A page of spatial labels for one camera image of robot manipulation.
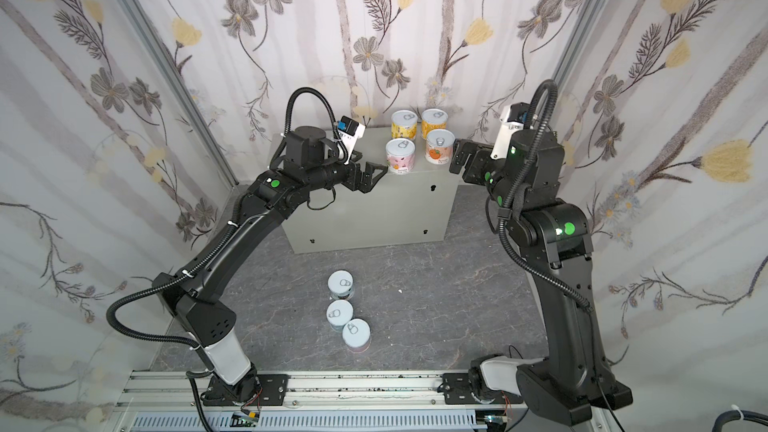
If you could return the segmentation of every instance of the gray floor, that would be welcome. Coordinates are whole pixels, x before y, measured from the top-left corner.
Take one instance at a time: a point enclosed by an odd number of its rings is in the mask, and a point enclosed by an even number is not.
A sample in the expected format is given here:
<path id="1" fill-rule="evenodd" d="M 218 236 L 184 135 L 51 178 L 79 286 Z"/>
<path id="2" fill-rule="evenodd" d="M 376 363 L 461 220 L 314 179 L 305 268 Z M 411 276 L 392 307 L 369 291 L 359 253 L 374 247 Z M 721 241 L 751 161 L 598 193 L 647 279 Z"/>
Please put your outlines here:
<path id="1" fill-rule="evenodd" d="M 466 368 L 485 354 L 506 354 L 509 344 L 526 358 L 546 355 L 523 270 L 488 230 L 485 193 L 458 188 L 443 242 L 293 254 L 282 228 L 275 230 L 221 299 L 237 313 L 246 354 L 261 370 Z M 326 281 L 341 268 L 355 279 L 355 316 L 372 330 L 362 354 L 350 352 L 325 319 Z M 169 332 L 179 330 L 174 323 Z M 175 344 L 152 365 L 199 368 L 197 355 Z"/>

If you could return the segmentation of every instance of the orange can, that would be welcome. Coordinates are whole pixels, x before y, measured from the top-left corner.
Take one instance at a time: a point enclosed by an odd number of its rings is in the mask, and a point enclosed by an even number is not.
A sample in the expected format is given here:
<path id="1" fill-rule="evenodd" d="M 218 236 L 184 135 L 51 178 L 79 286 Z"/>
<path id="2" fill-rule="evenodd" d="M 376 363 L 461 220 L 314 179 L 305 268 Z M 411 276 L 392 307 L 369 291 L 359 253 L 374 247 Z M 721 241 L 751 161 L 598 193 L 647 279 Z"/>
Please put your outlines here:
<path id="1" fill-rule="evenodd" d="M 392 138 L 415 139 L 418 116 L 411 110 L 398 110 L 392 114 Z"/>
<path id="2" fill-rule="evenodd" d="M 448 124 L 448 113 L 440 109 L 427 109 L 422 114 L 422 139 L 435 129 L 445 129 Z"/>

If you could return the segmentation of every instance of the mounting plate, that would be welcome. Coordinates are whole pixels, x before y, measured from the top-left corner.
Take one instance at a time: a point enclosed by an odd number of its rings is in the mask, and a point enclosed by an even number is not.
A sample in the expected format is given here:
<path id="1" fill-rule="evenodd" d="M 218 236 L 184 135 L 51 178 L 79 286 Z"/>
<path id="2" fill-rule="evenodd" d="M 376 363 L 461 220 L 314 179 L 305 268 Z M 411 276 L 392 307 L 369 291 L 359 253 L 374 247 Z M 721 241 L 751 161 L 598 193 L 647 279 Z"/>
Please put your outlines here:
<path id="1" fill-rule="evenodd" d="M 259 374 L 261 382 L 261 393 L 259 395 L 259 406 L 280 407 L 283 405 L 283 398 L 288 389 L 287 374 Z M 200 395 L 205 407 L 229 407 L 235 405 L 232 399 L 226 397 L 224 390 L 220 390 L 219 382 L 211 380 L 208 390 Z"/>

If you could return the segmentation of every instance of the wall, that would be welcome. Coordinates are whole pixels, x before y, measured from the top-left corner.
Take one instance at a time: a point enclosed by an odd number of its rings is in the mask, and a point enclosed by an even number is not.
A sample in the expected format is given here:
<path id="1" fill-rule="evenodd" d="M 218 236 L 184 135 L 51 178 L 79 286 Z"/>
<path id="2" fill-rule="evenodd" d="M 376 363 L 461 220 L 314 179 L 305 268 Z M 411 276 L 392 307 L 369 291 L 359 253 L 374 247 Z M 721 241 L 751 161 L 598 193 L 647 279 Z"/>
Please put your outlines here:
<path id="1" fill-rule="evenodd" d="M 609 0 L 562 86 L 562 196 L 594 230 L 627 430 L 766 411 L 766 46 L 764 0 Z"/>
<path id="2" fill-rule="evenodd" d="M 441 107 L 492 141 L 506 103 L 554 72 L 584 0 L 139 0 L 235 173 L 266 168 L 290 94 L 374 126 Z M 294 123 L 328 127 L 318 101 Z"/>
<path id="3" fill-rule="evenodd" d="M 101 430 L 156 350 L 106 307 L 186 263 L 228 190 L 115 0 L 0 10 L 0 429 Z"/>

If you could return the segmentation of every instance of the pink can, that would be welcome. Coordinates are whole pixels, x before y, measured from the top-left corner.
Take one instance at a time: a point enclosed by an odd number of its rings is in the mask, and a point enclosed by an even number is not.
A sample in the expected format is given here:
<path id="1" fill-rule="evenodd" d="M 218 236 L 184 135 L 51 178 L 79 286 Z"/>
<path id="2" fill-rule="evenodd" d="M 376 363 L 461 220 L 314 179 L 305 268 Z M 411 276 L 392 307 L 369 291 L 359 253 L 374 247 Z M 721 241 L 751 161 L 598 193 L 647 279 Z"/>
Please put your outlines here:
<path id="1" fill-rule="evenodd" d="M 408 139 L 392 139 L 386 143 L 386 161 L 393 174 L 407 174 L 416 162 L 416 145 Z"/>

